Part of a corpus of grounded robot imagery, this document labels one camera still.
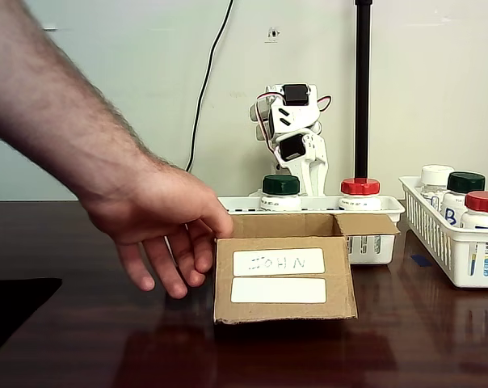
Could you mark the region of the person's bare hand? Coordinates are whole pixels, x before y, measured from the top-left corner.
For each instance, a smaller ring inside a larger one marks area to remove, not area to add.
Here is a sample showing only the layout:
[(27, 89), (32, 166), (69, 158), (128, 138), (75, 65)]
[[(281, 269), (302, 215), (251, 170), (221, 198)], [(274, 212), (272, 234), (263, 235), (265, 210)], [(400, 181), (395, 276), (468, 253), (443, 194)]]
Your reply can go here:
[(132, 282), (150, 291), (160, 281), (175, 299), (204, 283), (215, 238), (233, 232), (233, 220), (216, 193), (174, 167), (128, 174), (117, 167), (78, 199), (94, 225), (115, 243)]

